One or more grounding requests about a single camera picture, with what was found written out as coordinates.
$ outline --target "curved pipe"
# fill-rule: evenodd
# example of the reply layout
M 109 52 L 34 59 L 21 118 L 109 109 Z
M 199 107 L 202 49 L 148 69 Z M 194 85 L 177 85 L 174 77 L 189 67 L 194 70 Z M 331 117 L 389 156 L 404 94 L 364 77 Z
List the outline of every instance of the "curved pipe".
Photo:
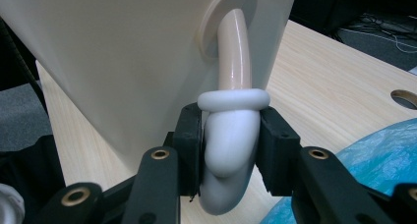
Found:
M 218 91 L 206 92 L 199 107 L 210 114 L 205 124 L 205 168 L 200 204 L 213 215 L 235 207 L 246 191 L 255 163 L 259 110 L 268 94 L 252 89 L 252 69 L 245 17 L 230 11 L 218 31 Z

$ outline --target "white object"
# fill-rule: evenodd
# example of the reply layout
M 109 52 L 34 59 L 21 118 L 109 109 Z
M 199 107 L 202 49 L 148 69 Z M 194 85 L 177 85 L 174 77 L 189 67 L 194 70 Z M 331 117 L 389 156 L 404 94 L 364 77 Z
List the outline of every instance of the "white object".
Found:
M 264 90 L 251 89 L 252 69 L 243 12 L 227 13 L 218 27 L 219 89 L 200 95 L 205 124 L 205 167 L 200 204 L 213 215 L 235 207 L 251 178 Z
M 217 20 L 236 8 L 251 17 L 252 83 L 265 88 L 292 2 L 0 0 L 0 16 L 136 171 L 181 108 L 217 89 L 218 61 L 205 48 Z
M 4 224 L 23 223 L 25 202 L 12 187 L 0 184 L 0 222 Z

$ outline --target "white container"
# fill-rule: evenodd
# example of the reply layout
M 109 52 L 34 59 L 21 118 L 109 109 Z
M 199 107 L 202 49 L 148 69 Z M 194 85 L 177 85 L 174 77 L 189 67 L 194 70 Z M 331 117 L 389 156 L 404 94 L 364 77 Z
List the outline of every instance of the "white container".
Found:
M 265 88 L 293 0 L 0 0 L 0 16 L 136 170 L 180 110 L 217 89 L 215 32 L 245 13 L 254 88 Z

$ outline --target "blue cloth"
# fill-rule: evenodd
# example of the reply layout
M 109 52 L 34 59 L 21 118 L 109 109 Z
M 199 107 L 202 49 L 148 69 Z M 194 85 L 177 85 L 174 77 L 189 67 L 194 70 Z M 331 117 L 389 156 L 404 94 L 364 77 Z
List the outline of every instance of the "blue cloth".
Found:
M 336 156 L 359 183 L 390 196 L 399 183 L 417 183 L 417 118 L 364 137 Z M 295 223 L 291 198 L 280 200 L 261 223 Z

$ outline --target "table surface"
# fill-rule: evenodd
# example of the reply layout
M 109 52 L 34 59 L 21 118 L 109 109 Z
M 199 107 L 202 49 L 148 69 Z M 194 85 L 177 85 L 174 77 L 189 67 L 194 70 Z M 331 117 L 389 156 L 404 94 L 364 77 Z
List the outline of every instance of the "table surface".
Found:
M 53 134 L 67 185 L 96 182 L 105 190 L 134 175 L 39 66 Z M 301 137 L 302 145 L 338 152 L 391 124 L 416 118 L 417 110 L 390 94 L 417 93 L 417 77 L 288 22 L 268 82 L 271 106 Z M 181 197 L 182 223 L 259 223 L 276 204 L 258 169 L 239 205 L 221 216 L 204 213 Z

